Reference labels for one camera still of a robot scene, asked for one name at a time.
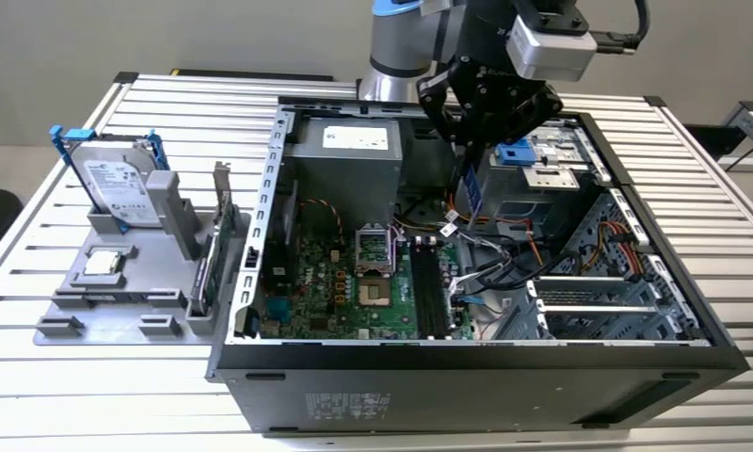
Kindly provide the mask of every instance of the power supply label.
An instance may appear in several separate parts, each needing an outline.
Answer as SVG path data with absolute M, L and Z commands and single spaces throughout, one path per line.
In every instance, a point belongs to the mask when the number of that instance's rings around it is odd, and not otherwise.
M 373 421 L 385 418 L 390 393 L 306 393 L 306 411 L 315 421 Z
M 136 169 L 124 162 L 86 160 L 83 168 L 111 215 L 130 226 L 159 226 Z
M 387 151 L 387 129 L 330 125 L 323 129 L 323 148 Z

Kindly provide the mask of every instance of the gray stand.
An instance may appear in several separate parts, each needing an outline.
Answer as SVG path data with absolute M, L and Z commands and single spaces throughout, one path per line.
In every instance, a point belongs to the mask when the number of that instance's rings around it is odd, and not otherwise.
M 110 215 L 87 215 L 92 230 L 35 325 L 38 345 L 210 343 L 218 309 L 208 306 L 199 314 L 192 286 L 215 214 L 195 214 L 174 172 L 152 171 L 144 187 L 160 229 L 123 232 Z M 218 299 L 230 297 L 247 228 L 235 207 L 232 215 Z

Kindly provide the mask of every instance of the aluminum extrusion table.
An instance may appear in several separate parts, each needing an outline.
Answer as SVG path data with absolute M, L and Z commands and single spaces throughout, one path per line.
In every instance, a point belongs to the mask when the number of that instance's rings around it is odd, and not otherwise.
M 180 192 L 214 204 L 214 161 L 230 162 L 250 209 L 278 95 L 354 98 L 354 84 L 140 75 L 115 83 L 84 126 L 164 140 Z M 634 189 L 753 368 L 753 205 L 667 108 L 638 97 L 563 95 L 591 114 Z M 753 370 L 633 430 L 266 439 L 220 384 L 208 347 L 36 347 L 48 306 L 88 226 L 88 200 L 58 162 L 0 243 L 0 450 L 595 449 L 753 451 Z

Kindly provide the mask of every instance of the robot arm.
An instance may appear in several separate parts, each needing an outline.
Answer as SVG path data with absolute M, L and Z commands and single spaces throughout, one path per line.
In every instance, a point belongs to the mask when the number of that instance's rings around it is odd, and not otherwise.
M 431 4 L 445 8 L 430 12 Z M 485 148 L 514 142 L 561 110 L 547 81 L 579 80 L 594 54 L 634 53 L 649 30 L 646 0 L 634 4 L 638 29 L 621 34 L 591 31 L 575 0 L 375 0 L 373 70 L 359 84 L 359 98 L 418 101 L 442 138 L 465 147 L 463 163 L 474 165 Z M 459 27 L 450 24 L 450 12 Z M 401 27 L 383 38 L 386 24 L 395 22 Z M 429 76 L 429 61 L 446 46 L 451 57 Z M 417 98 L 401 97 L 411 85 Z M 449 90 L 459 111 L 445 105 Z

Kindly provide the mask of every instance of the ram slot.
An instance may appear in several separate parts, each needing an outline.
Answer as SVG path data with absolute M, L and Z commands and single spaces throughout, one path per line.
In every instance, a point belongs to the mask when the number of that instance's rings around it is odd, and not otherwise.
M 415 245 L 410 249 L 413 296 L 418 338 L 442 339 L 449 333 L 446 311 L 442 302 L 441 271 L 434 246 Z

